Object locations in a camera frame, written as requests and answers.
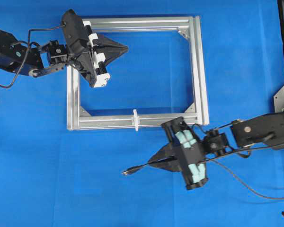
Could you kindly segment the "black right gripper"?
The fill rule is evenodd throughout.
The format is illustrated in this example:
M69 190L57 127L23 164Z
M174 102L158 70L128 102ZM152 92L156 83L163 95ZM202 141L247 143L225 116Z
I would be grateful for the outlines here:
M183 117L162 123L169 144L163 146L148 163L154 168L181 172L187 190L203 187L207 181L201 140Z

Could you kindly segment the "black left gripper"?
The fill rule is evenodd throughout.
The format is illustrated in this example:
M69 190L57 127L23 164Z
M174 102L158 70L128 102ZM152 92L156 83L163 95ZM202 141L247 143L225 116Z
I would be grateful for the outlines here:
M106 66L127 53L128 47L102 34L93 33L91 23L83 22L72 9L63 14L61 25L70 52L70 64L90 87L105 87L110 79Z

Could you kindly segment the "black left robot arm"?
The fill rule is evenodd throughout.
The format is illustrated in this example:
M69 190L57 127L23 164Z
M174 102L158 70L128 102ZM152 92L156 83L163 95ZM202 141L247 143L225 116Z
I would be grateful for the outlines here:
M66 44L57 40L40 45L31 40L17 40L13 34L0 30L0 69L34 78L70 66L92 88L104 87L110 79L107 65L128 51L128 47L92 31L91 23L82 21L72 9L62 16L59 26Z

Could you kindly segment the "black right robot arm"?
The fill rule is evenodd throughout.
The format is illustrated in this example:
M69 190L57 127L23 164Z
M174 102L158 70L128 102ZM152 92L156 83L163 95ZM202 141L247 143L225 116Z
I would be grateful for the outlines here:
M168 144L163 146L147 162L154 168L171 172L180 172L186 183L186 189L192 190L204 186L207 181L207 155L215 158L228 154L238 154L248 158L249 147L257 143L264 143L274 150L284 149L284 110L255 117L247 121L233 121L230 124L237 149L226 151L229 142L225 133L219 133L218 128L208 130L200 139L189 127L183 117L175 118L162 125Z

